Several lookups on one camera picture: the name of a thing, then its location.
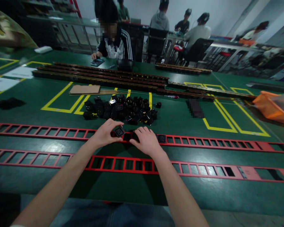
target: hand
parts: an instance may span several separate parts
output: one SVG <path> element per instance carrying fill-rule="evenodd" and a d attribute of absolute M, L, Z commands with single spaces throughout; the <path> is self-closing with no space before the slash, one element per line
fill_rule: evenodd
<path fill-rule="evenodd" d="M 93 60 L 96 60 L 96 59 L 98 59 L 98 58 L 100 58 L 100 57 L 101 57 L 101 56 L 98 54 L 98 52 L 92 54 L 92 59 L 93 59 Z"/>
<path fill-rule="evenodd" d="M 123 122 L 114 121 L 113 119 L 108 119 L 100 128 L 96 131 L 96 133 L 86 142 L 88 147 L 93 147 L 99 149 L 101 147 L 106 146 L 107 144 L 120 142 L 122 138 L 119 137 L 111 137 L 111 131 L 117 127 L 124 125 Z"/>
<path fill-rule="evenodd" d="M 137 134 L 140 142 L 138 143 L 134 139 L 131 139 L 129 142 L 136 146 L 144 154 L 153 157 L 155 153 L 164 152 L 156 135 L 151 129 L 148 129 L 147 127 L 139 127 L 135 130 L 135 133 Z"/>

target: orange plastic bin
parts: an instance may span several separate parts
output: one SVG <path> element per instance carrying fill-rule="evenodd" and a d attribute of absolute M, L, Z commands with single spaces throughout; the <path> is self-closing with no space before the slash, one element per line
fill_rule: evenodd
<path fill-rule="evenodd" d="M 272 97 L 276 96 L 279 95 L 261 91 L 261 94 L 253 101 L 253 103 L 267 119 L 284 123 L 284 110 L 271 100 Z"/>

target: pile of black connectors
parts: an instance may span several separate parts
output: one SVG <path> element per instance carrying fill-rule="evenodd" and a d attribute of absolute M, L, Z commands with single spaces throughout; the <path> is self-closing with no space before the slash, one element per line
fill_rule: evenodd
<path fill-rule="evenodd" d="M 131 125 L 137 125 L 140 121 L 151 126 L 157 120 L 157 111 L 149 107 L 149 100 L 141 97 L 125 98 L 124 95 L 114 95 L 109 102 L 103 102 L 99 96 L 94 98 L 95 104 L 86 101 L 85 120 L 96 118 L 126 120 Z"/>

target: red rack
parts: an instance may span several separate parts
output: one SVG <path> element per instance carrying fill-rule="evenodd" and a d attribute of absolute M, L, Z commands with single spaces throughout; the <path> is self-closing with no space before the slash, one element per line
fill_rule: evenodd
<path fill-rule="evenodd" d="M 60 169 L 74 154 L 0 149 L 1 166 L 21 166 Z M 284 183 L 284 169 L 254 166 L 234 166 L 196 162 L 171 161 L 183 177 L 219 178 L 233 180 Z M 152 159 L 92 156 L 87 171 L 158 175 Z M 257 170 L 267 170 L 269 179 L 262 179 Z"/>
<path fill-rule="evenodd" d="M 93 129 L 77 129 L 77 128 L 62 128 L 62 127 L 0 123 L 0 135 L 3 136 L 20 136 L 20 137 L 34 137 L 34 138 L 45 138 L 45 139 L 87 141 L 95 132 L 96 130 Z M 284 153 L 284 143 L 247 141 L 247 140 L 229 140 L 229 139 L 216 139 L 216 138 L 205 138 L 205 137 L 173 136 L 173 135 L 160 135 L 160 136 L 165 138 L 165 142 L 160 143 L 161 146 Z M 133 133 L 127 132 L 122 137 L 123 141 L 120 143 L 129 143 L 129 140 L 132 137 Z M 277 146 L 278 150 L 274 149 L 272 145 Z"/>

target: green workbench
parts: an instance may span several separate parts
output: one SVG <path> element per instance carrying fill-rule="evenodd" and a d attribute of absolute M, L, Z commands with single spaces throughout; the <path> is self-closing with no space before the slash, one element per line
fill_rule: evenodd
<path fill-rule="evenodd" d="M 51 51 L 43 55 L 26 49 L 9 55 L 19 60 L 0 59 L 0 75 L 19 65 L 38 67 L 54 61 L 90 66 L 89 55 Z M 115 64 L 105 59 L 101 68 Z M 248 88 L 249 81 L 265 82 L 262 79 L 212 73 L 211 75 L 184 75 L 159 71 L 152 64 L 135 63 L 134 72 L 166 76 L 170 81 L 193 83 L 200 86 L 259 95 L 260 90 Z M 86 96 L 69 96 L 72 86 L 68 81 L 33 78 L 22 80 L 11 89 L 0 93 L 0 100 L 15 97 L 26 105 L 11 110 L 0 109 L 1 123 L 43 125 L 97 129 L 104 119 L 85 121 L 82 113 Z M 151 129 L 158 134 L 197 136 L 252 141 L 284 142 L 284 127 L 257 119 L 241 102 L 201 102 L 205 119 L 193 118 L 185 99 L 171 99 L 147 92 L 134 91 L 131 96 L 152 97 L 153 106 L 162 102 L 158 120 Z M 108 101 L 111 96 L 102 96 Z M 136 126 L 125 124 L 129 131 Z M 52 140 L 0 136 L 0 148 L 32 151 L 76 153 L 83 144 L 80 141 Z M 284 168 L 284 154 L 247 151 L 164 147 L 174 161 L 216 163 L 243 166 Z M 150 158 L 133 146 L 111 144 L 96 152 L 97 155 Z M 0 166 L 0 192 L 36 194 L 57 172 L 55 169 Z M 248 212 L 284 216 L 284 183 L 267 183 L 216 178 L 182 177 L 188 189 L 202 209 Z M 71 197 L 103 201 L 167 205 L 163 186 L 158 175 L 139 175 L 112 172 L 85 171 Z"/>

